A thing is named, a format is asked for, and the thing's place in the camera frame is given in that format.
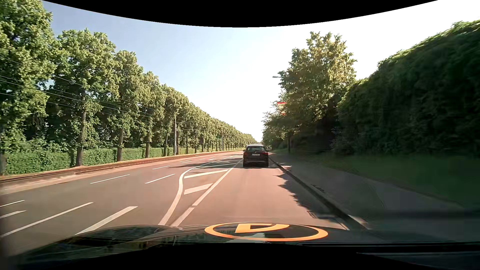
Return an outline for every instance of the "car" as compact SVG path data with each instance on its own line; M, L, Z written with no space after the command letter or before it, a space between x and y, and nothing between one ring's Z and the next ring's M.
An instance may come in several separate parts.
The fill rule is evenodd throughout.
M268 167L268 150L261 144L247 145L243 151L243 166L247 167L250 163L262 164Z

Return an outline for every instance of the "green hedge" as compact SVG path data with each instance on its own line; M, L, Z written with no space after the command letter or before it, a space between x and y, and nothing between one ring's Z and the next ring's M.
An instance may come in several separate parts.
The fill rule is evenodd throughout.
M180 154L185 154L186 148L179 149ZM194 148L188 149L189 154L195 152ZM167 148L167 155L173 155L173 148ZM163 156L163 147L150 148L149 157L156 158ZM137 160L145 157L145 148L124 148L122 151L123 160ZM75 165L76 152L55 153L49 151L35 151L33 153L7 153L6 175L45 172L61 170ZM84 151L83 165L99 165L113 163L117 160L117 149L89 149Z
M7 175L60 170L70 167L71 164L71 157L68 153L47 151L6 154L6 158L5 173Z

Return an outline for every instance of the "foliage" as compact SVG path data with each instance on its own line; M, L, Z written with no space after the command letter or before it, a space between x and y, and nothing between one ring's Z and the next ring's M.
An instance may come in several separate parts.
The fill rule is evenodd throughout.
M52 14L39 0L0 2L0 151L17 150L27 126L41 125L55 70Z
M226 148L255 141L161 84L105 33L55 38L51 18L40 0L0 1L0 159L6 151L8 174L73 166L82 149L83 165L114 162L117 147L123 160L144 158L147 142L150 157L173 155L175 121L189 153L218 148L222 136Z
M381 61L338 105L340 153L480 155L480 20Z
M279 101L286 104L266 114L265 144L279 147L291 137L299 147L329 147L336 105L355 79L355 60L346 49L341 36L328 33L321 37L310 32L307 48L292 50L290 67L278 73L282 88Z

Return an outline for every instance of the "sky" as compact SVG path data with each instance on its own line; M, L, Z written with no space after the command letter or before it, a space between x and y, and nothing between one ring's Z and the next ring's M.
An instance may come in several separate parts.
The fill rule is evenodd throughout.
M310 31L340 34L357 60L360 79L379 61L452 23L480 19L478 0L438 0L345 20L258 28L172 25L43 3L53 13L56 35L85 28L106 33L117 50L134 51L145 72L152 71L160 83L257 141L264 113L280 93L280 81L272 76L288 68L292 49L306 47Z

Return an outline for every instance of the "asphalt road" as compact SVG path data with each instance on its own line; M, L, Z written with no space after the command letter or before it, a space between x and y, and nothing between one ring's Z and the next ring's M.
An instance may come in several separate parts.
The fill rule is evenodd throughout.
M258 221L345 229L272 162L244 168L241 160L242 151L212 153L2 195L1 240L14 255L121 225Z

